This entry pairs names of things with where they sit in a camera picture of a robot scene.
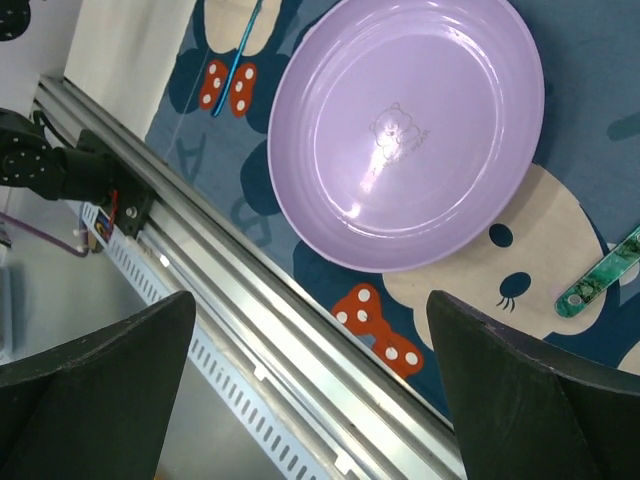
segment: blue tablecloth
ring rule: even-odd
[[[213,118],[207,95],[236,50],[216,52],[212,29],[232,13],[205,14],[198,0],[147,144],[445,415],[424,311],[433,289],[640,373],[637,269],[584,316],[553,313],[561,290],[640,223],[640,2],[512,0],[545,75],[534,164],[507,210],[472,245],[434,266],[385,276],[346,270],[309,249],[281,214],[268,176],[266,133],[279,79],[302,36],[334,3],[282,0],[266,43],[241,59],[244,90]],[[390,331],[354,324],[360,307]]]

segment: white perforated rail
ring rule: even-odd
[[[109,240],[102,241],[94,225],[99,209],[85,204],[82,218],[116,267],[148,304],[171,294],[166,285],[147,265],[140,246],[127,239],[117,228]],[[326,472],[307,449],[273,415],[262,397],[247,379],[231,364],[196,323],[189,347],[189,359],[220,395],[234,415],[260,445],[265,454],[291,480],[321,480]]]

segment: plate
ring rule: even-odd
[[[323,257],[402,271],[459,250],[533,158],[544,79],[503,0],[343,0],[305,36],[271,111],[282,211]]]

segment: black cable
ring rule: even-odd
[[[58,129],[53,126],[51,120],[47,118],[42,110],[36,110],[35,112],[33,112],[33,121],[40,127],[42,127],[42,125],[47,127],[49,131],[54,135],[54,137],[56,137],[65,147],[74,148],[74,146],[71,145],[71,143],[62,136]]]

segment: metal frame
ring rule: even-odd
[[[155,189],[129,243],[194,293],[208,340],[329,477],[464,478],[450,425],[139,139],[66,80],[42,79],[35,101],[73,138],[92,130]]]

